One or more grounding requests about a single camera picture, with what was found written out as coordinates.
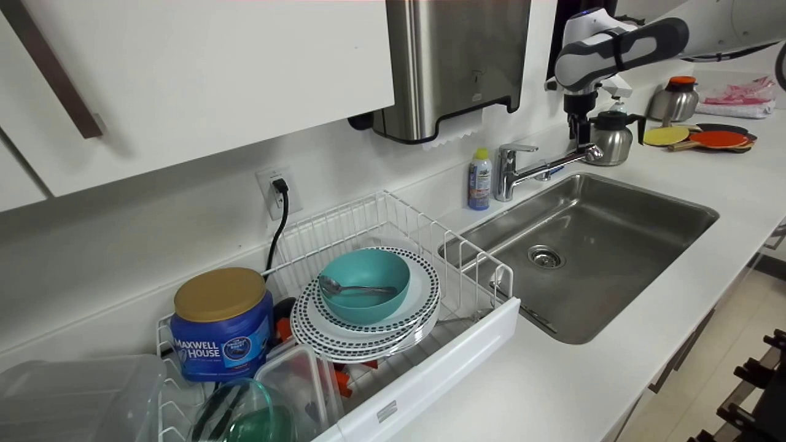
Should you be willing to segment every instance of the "stainless steel sink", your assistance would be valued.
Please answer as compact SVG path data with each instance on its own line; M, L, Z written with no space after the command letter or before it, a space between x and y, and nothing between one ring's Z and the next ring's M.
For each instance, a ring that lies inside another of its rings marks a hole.
M708 205L572 175L464 239L514 267L514 294L532 322L560 342L586 344L715 220ZM458 250L442 245L455 264L473 264L474 255Z

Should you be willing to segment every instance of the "blue container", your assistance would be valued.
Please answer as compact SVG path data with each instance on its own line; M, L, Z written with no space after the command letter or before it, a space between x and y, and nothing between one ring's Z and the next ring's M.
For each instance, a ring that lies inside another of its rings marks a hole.
M184 379L252 379L265 363L272 296L253 270L215 270L178 289L170 329Z

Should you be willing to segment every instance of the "power cord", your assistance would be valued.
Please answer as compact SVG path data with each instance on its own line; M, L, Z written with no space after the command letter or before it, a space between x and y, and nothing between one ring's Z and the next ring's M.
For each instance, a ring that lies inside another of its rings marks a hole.
M279 196L281 196L282 213L281 213L281 224L279 224L279 228L276 228L276 232L272 232L272 241L271 241L265 272L272 267L272 255L276 255L279 239L281 239L281 232L286 230L288 219L290 219L290 187L288 187L288 181L286 181L286 180L276 180L272 187L276 187L276 191L279 191Z

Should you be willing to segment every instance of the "white wall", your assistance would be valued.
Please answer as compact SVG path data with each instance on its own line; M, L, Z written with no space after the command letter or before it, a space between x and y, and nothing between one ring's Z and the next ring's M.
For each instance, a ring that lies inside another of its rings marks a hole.
M476 145L528 139L543 143L543 156L557 154L565 128L551 128L563 119L560 97L543 90L552 11L552 0L533 0L522 110L489 107L482 118L464 118L462 131L466 119L482 119L470 137L422 149L357 133L342 119L2 213L0 359L267 241L272 224L256 175L293 175L290 187L306 205L298 224L384 187L466 164Z

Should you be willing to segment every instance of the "cabinet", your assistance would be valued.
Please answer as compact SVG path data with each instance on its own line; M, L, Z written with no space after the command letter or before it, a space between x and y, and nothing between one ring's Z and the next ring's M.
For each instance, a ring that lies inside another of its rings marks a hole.
M393 104L384 0L22 4L102 128L0 15L0 126L57 196Z
M6 143L0 131L0 210L44 201L44 189L14 156L14 149Z

